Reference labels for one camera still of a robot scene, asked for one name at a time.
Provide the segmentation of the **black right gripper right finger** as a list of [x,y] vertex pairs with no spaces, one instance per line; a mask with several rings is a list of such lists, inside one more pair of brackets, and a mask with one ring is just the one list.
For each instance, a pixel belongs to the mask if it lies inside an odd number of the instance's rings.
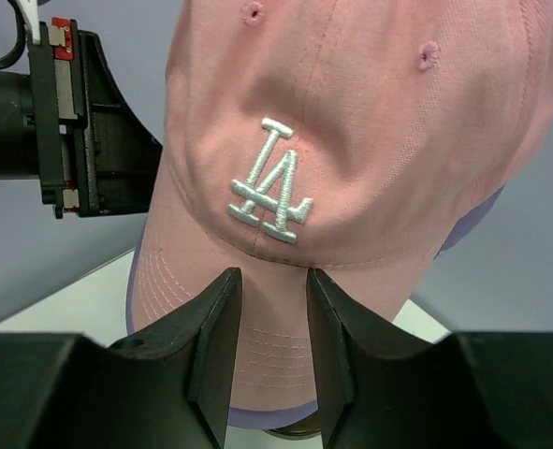
[[308,272],[326,448],[553,448],[553,332],[459,332],[430,343]]

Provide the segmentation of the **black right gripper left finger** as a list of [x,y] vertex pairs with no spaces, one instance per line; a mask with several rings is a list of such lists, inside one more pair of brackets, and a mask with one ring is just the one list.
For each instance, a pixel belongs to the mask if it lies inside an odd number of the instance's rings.
[[241,298],[241,272],[229,268],[108,347],[0,333],[0,448],[223,447]]

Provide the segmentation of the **pink baseball cap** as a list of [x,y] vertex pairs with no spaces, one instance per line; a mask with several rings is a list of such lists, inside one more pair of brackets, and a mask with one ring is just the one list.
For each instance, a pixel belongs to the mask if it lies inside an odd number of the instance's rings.
[[131,316],[242,273],[230,405],[315,406],[309,268],[393,319],[553,121],[553,1],[187,1]]

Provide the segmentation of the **purple baseball cap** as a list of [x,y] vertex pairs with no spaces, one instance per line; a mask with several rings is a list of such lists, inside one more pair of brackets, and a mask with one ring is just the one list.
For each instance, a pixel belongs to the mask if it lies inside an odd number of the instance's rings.
[[[486,201],[477,206],[476,208],[465,214],[453,227],[452,231],[446,238],[443,246],[436,254],[439,256],[441,253],[451,249],[464,237],[466,237],[476,226],[478,226],[484,217],[490,212],[493,205],[497,201],[498,197],[502,193],[504,187],[501,187],[497,192],[492,194]],[[136,279],[136,272],[138,268],[138,261],[140,259],[140,247],[142,239],[139,239],[138,245],[135,248],[133,261],[130,268],[126,302],[125,302],[125,323],[126,331],[128,334],[134,333],[134,321],[132,318],[133,311],[133,296],[134,296],[134,284]],[[255,429],[269,429],[277,427],[286,427],[292,425],[298,420],[305,419],[312,413],[317,411],[317,402],[309,402],[298,407],[276,410],[276,411],[248,411],[237,408],[230,408],[228,424],[233,427],[241,428],[255,428]]]

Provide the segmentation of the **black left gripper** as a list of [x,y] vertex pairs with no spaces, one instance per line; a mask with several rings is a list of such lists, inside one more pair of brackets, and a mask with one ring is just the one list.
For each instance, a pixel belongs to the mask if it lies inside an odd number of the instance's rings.
[[[146,212],[161,143],[125,102],[98,35],[78,37],[65,18],[41,31],[40,44],[23,45],[29,73],[0,69],[0,180],[38,180],[57,218]],[[76,176],[69,138],[77,124]]]

